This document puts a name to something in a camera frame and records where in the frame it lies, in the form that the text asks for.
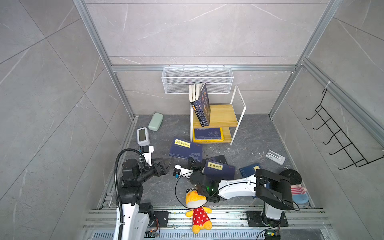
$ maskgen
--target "plush toy foot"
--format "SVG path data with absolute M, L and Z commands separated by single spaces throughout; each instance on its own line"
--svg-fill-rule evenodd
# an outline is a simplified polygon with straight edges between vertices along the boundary
M 200 232 L 200 226 L 199 225 L 193 225 L 192 226 L 192 232 L 194 233 L 194 234 L 198 234 L 199 232 Z
M 206 221 L 203 226 L 204 229 L 211 230 L 212 228 L 212 222 L 211 221 Z

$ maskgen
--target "plush toy arm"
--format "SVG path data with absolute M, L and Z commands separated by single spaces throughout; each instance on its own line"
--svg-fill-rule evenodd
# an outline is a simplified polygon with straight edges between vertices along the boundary
M 192 217 L 193 216 L 193 210 L 186 212 L 185 215 L 187 217 Z
M 207 207 L 203 207 L 204 211 L 208 214 L 212 213 L 212 209 L 209 209 Z

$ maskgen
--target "white wire basket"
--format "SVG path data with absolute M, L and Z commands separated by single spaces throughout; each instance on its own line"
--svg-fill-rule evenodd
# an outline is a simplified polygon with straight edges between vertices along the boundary
M 230 67 L 165 67 L 161 75 L 166 94 L 188 94 L 188 86 L 206 83 L 208 93 L 229 93 L 233 82 Z

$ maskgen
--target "doll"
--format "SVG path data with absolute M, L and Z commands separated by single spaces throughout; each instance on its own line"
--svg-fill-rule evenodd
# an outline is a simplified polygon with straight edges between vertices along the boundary
M 198 234 L 200 229 L 210 230 L 212 228 L 212 222 L 207 213 L 212 213 L 212 210 L 207 207 L 200 207 L 207 202 L 207 198 L 198 195 L 195 189 L 187 189 L 185 193 L 185 203 L 187 207 L 194 209 L 185 214 L 187 217 L 192 217 L 193 233 Z

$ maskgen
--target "book spine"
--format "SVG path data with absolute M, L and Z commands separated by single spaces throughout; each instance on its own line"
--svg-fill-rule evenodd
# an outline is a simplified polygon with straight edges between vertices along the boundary
M 201 125 L 202 127 L 204 127 L 203 121 L 201 121 L 201 118 L 200 118 L 200 116 L 199 116 L 199 114 L 198 114 L 198 112 L 197 112 L 197 109 L 196 109 L 195 104 L 194 104 L 193 102 L 191 102 L 191 105 L 192 105 L 193 110 L 195 111 L 195 114 L 196 114 L 196 116 L 197 116 L 197 119 L 198 119 L 199 122 L 200 122 L 200 125 Z
M 205 115 L 204 115 L 204 112 L 203 112 L 203 108 L 201 107 L 201 103 L 200 103 L 199 100 L 196 100 L 196 103 L 197 103 L 197 105 L 199 107 L 199 111 L 201 113 L 201 120 L 204 123 L 204 127 L 208 127 L 207 119 L 205 118 Z

